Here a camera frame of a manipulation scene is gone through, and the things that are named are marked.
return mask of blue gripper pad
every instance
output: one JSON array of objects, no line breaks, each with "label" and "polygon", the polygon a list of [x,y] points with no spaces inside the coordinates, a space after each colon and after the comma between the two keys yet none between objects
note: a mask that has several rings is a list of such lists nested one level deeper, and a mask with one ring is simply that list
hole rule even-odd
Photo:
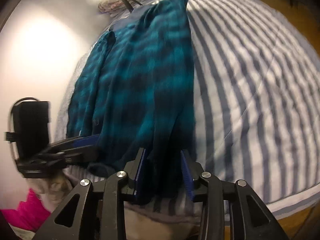
[{"label": "blue gripper pad", "polygon": [[77,147],[82,147],[82,146],[94,145],[97,143],[99,136],[100,136],[99,134],[96,134],[96,135],[87,136],[87,137],[81,138],[79,140],[76,140],[73,143],[73,147],[77,148]]},{"label": "blue gripper pad", "polygon": [[139,163],[139,167],[138,167],[138,171],[137,171],[137,175],[135,177],[135,191],[134,191],[134,195],[136,197],[139,197],[141,194],[141,188],[142,188],[142,184],[143,184],[143,174],[144,174],[144,170],[145,170],[145,160],[147,159],[147,153],[146,153],[146,149],[143,150],[142,152],[142,157]]},{"label": "blue gripper pad", "polygon": [[193,198],[195,197],[193,178],[191,176],[191,172],[183,151],[181,151],[181,170],[182,170],[184,186],[186,188],[186,193],[189,196],[189,198],[193,201]]}]

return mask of black bracket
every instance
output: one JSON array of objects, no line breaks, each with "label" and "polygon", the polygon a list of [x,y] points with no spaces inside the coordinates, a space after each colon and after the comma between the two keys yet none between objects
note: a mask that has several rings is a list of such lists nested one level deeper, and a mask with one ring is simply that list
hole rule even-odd
[{"label": "black bracket", "polygon": [[[41,226],[33,240],[126,240],[124,201],[143,198],[146,157],[140,148],[105,181],[83,179]],[[186,190],[193,202],[203,202],[198,240],[224,240],[224,205],[228,200],[232,240],[288,240],[289,238],[253,189],[244,181],[219,180],[181,151]]]},{"label": "black bracket", "polygon": [[48,178],[67,165],[93,162],[98,157],[98,135],[73,137],[49,144],[30,158],[15,160],[18,171],[25,178]]}]

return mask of gray fabric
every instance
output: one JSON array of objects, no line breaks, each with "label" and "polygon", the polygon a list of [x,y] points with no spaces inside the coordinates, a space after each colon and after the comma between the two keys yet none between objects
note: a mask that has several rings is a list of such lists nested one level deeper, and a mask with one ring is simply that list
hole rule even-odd
[{"label": "gray fabric", "polygon": [[[197,161],[220,179],[245,179],[278,217],[312,205],[320,198],[316,52],[258,0],[189,0],[187,10]],[[66,172],[101,179],[78,167]],[[191,203],[183,187],[174,199],[126,207],[158,221],[200,221],[201,204]]]},{"label": "gray fabric", "polygon": [[138,8],[135,8],[132,13],[124,19],[120,19],[116,23],[112,24],[109,28],[110,31],[116,31],[121,28],[126,27],[130,23],[134,23],[140,19],[140,17],[143,15],[143,13],[148,10],[152,5],[145,5]]}]

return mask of blue and white striped sheet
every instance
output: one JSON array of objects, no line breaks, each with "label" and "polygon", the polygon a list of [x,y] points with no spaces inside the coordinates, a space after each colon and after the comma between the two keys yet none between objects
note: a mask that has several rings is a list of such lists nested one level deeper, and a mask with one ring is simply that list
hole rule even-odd
[{"label": "blue and white striped sheet", "polygon": [[[258,0],[189,0],[195,51],[197,161],[220,179],[245,179],[277,218],[320,198],[320,60],[279,12]],[[68,100],[58,117],[65,136]],[[79,167],[67,174],[100,180]],[[126,204],[163,222],[199,223],[201,204],[173,199]]]}]

